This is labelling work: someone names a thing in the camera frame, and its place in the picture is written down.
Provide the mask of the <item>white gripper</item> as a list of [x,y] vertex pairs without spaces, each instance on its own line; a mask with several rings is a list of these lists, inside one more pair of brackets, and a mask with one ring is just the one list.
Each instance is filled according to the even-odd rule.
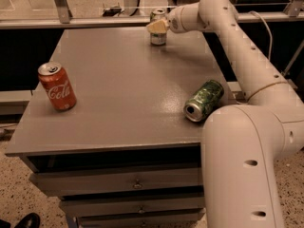
[[182,14],[186,6],[180,6],[172,9],[167,14],[166,19],[160,19],[153,22],[150,22],[146,28],[150,33],[155,34],[165,34],[169,29],[175,33],[185,33],[187,28],[182,22]]

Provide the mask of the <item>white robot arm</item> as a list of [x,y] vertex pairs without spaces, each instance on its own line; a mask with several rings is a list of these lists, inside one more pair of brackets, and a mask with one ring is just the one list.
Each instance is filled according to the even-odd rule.
[[303,102],[238,25],[229,0],[177,7],[147,28],[213,31],[246,100],[214,111],[202,130],[208,228],[284,228],[274,162],[304,146]]

